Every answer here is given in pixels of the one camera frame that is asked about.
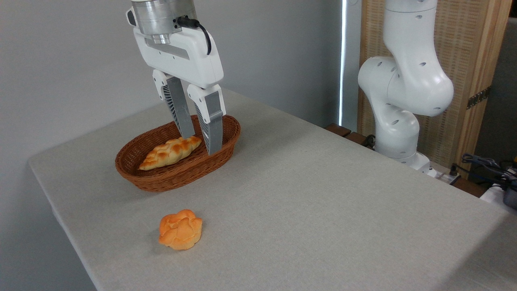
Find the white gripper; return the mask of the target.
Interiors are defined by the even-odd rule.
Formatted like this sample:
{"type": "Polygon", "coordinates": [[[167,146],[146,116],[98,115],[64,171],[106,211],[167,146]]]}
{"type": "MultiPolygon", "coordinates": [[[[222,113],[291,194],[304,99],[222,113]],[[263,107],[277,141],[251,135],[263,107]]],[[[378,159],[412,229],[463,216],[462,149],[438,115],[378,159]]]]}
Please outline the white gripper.
{"type": "Polygon", "coordinates": [[[201,30],[183,28],[170,35],[169,44],[155,44],[136,27],[133,32],[144,61],[156,69],[153,80],[159,97],[168,105],[182,138],[195,135],[195,130],[181,79],[191,83],[187,93],[195,103],[208,155],[220,151],[222,117],[227,111],[218,85],[224,72],[213,37],[209,35],[212,51],[208,54],[206,37],[201,30]]]}

